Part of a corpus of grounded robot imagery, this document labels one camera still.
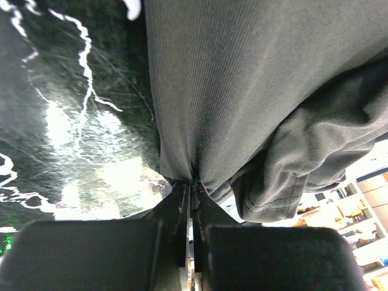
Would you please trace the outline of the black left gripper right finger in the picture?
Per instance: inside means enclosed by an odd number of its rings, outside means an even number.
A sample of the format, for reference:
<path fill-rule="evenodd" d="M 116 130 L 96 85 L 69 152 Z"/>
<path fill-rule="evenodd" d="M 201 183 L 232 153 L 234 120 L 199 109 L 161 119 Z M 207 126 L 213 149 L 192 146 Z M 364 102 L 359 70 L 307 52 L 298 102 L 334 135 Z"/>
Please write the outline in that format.
<path fill-rule="evenodd" d="M 345 239 L 324 227 L 245 226 L 191 186 L 195 279 L 202 290 L 366 290 Z"/>

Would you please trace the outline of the black t shirt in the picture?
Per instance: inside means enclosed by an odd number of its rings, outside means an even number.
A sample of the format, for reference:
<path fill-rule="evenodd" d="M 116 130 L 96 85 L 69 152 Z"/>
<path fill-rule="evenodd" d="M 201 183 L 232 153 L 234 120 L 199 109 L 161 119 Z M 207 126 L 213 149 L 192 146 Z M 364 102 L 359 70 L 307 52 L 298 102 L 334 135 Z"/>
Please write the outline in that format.
<path fill-rule="evenodd" d="M 275 222 L 387 132 L 386 1 L 146 1 L 162 175 Z"/>

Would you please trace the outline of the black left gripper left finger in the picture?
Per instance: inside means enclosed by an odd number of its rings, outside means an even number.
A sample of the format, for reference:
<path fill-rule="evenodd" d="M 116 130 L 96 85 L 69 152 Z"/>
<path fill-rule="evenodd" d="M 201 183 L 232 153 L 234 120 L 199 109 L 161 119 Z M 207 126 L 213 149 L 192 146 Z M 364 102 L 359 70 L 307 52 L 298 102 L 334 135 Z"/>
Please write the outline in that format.
<path fill-rule="evenodd" d="M 1 261 L 2 290 L 185 290 L 190 186 L 153 209 L 99 221 L 35 221 Z"/>

